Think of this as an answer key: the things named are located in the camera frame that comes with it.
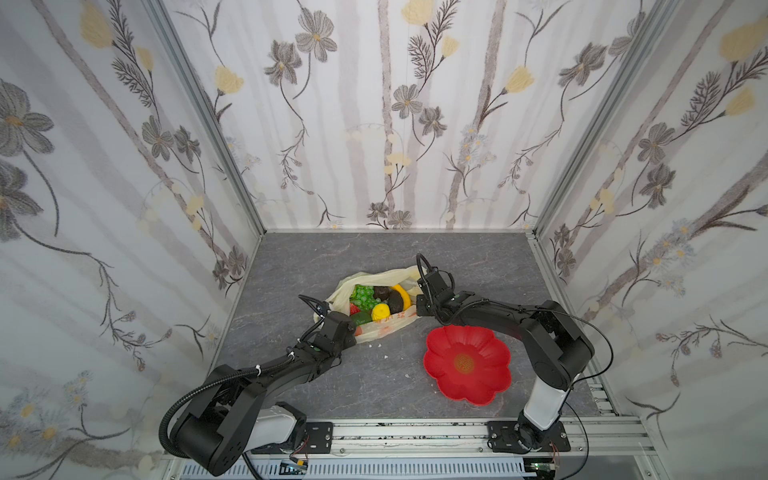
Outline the pale yellow plastic bag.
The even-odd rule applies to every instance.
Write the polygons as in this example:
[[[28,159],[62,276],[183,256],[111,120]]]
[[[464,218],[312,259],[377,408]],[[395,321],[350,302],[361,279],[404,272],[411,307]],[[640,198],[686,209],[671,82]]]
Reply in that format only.
[[[354,287],[361,286],[387,286],[399,285],[408,294],[411,305],[402,312],[392,313],[379,321],[371,321],[359,326],[355,333],[358,344],[379,341],[380,339],[401,330],[416,320],[420,319],[415,306],[416,296],[422,293],[417,285],[419,272],[415,265],[407,268],[386,270],[380,273],[358,272],[342,279],[333,293],[326,299],[333,311],[348,314],[350,311],[350,297]]]

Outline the red flower-shaped bowl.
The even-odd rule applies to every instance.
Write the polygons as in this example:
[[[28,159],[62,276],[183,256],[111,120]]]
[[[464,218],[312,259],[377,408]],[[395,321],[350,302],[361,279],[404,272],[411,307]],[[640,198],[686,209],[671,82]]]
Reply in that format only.
[[[486,406],[511,386],[510,361],[490,329],[445,326],[427,335],[423,366],[446,398]]]

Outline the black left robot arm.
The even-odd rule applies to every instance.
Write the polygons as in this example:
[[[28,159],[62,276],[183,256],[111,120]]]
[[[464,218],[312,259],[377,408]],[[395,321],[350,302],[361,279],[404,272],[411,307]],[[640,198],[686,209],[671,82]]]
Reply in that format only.
[[[302,295],[318,316],[286,353],[244,369],[216,367],[202,385],[176,400],[163,415],[158,441],[164,451],[192,459],[214,475],[224,474],[255,449],[253,433],[267,402],[331,370],[356,345],[357,325],[326,301]]]

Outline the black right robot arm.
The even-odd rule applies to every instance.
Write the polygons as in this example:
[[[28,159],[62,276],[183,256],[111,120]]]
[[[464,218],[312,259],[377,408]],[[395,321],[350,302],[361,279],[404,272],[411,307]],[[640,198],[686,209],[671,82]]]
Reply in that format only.
[[[536,379],[517,420],[490,430],[490,447],[524,454],[553,445],[568,393],[595,353],[575,318],[554,301],[526,306],[455,292],[438,271],[418,285],[418,315],[440,324],[427,336],[423,359],[439,391],[476,406],[492,403],[512,382],[511,354],[500,339],[512,337]]]

